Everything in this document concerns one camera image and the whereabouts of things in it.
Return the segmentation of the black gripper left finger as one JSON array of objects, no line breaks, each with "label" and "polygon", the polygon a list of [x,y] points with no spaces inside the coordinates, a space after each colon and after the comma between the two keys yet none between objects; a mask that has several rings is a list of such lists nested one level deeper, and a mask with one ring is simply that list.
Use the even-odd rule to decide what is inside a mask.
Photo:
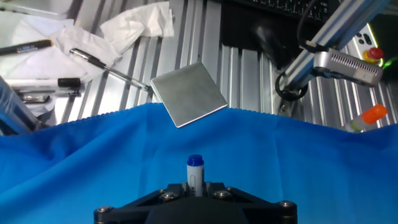
[{"label": "black gripper left finger", "polygon": [[155,190],[120,208],[110,205],[97,208],[94,211],[94,223],[144,223],[153,209],[190,195],[191,190],[186,182],[169,184],[165,189]]}]

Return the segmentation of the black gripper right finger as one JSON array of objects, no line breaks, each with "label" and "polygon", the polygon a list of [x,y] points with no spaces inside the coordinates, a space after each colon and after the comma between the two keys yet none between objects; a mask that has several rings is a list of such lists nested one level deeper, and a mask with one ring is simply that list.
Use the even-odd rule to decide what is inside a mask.
[{"label": "black gripper right finger", "polygon": [[297,205],[291,201],[271,203],[221,182],[207,182],[205,192],[207,198],[219,203],[217,211],[243,218],[242,223],[298,223]]}]

